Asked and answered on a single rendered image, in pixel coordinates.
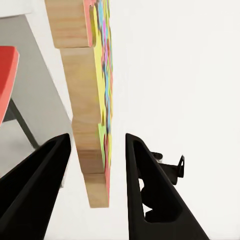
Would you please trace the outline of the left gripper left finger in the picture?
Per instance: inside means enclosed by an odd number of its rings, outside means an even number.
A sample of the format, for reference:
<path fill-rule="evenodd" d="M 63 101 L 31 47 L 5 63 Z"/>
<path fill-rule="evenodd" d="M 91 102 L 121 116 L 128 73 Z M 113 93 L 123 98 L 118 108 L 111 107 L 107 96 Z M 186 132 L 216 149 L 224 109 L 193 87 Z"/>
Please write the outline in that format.
<path fill-rule="evenodd" d="M 0 178 L 0 240 L 44 240 L 71 150 L 53 137 Z"/>

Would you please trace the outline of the jigsaw puzzle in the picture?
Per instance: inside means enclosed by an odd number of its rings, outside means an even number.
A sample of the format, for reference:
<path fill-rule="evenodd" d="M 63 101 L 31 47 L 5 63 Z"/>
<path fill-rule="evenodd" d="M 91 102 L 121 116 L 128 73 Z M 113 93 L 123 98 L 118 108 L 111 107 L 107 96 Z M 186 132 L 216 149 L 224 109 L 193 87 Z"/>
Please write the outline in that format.
<path fill-rule="evenodd" d="M 89 206 L 110 207 L 113 49 L 110 0 L 44 0 L 60 49 Z"/>

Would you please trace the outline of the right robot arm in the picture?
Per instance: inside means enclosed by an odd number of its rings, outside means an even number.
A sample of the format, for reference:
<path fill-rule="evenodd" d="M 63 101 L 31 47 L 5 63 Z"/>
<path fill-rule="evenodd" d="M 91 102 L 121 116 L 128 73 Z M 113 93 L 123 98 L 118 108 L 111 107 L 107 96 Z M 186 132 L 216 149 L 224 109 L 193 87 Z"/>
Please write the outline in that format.
<path fill-rule="evenodd" d="M 175 186 L 178 183 L 178 177 L 183 178 L 184 177 L 184 169 L 185 169 L 185 157 L 182 155 L 178 166 L 176 165 L 164 165 L 163 164 L 163 155 L 161 153 L 152 152 L 152 155 L 157 160 L 157 162 L 160 164 L 161 168 L 164 170 L 165 174 L 168 176 L 172 184 Z M 141 174 L 138 175 L 139 179 L 142 179 Z M 143 179 L 142 179 L 143 180 Z M 142 204 L 146 205 L 148 208 L 152 209 L 146 188 L 142 188 L 141 192 L 141 198 L 142 198 Z M 149 223 L 157 223 L 156 218 L 154 215 L 153 210 L 147 211 L 145 213 L 145 220 Z"/>

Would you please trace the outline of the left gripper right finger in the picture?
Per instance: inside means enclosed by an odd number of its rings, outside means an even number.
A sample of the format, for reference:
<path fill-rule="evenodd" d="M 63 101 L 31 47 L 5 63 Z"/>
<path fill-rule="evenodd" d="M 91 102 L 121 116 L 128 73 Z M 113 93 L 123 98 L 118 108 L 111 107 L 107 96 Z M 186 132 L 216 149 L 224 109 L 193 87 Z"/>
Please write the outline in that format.
<path fill-rule="evenodd" d="M 129 240 L 210 240 L 145 142 L 125 134 Z M 156 219 L 145 220 L 138 175 Z"/>

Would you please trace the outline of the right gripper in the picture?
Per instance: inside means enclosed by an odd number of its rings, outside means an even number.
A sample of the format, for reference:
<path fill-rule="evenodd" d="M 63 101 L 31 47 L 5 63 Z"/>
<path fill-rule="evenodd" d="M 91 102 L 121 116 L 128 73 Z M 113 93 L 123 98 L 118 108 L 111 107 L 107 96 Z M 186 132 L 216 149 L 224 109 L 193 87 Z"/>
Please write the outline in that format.
<path fill-rule="evenodd" d="M 176 165 L 164 165 L 160 164 L 161 168 L 164 170 L 165 174 L 168 176 L 172 184 L 175 186 L 178 183 L 178 177 L 184 177 L 185 169 L 185 157 L 182 155 L 178 166 Z M 139 179 L 142 179 L 141 174 L 138 175 Z M 143 180 L 143 179 L 142 179 Z"/>

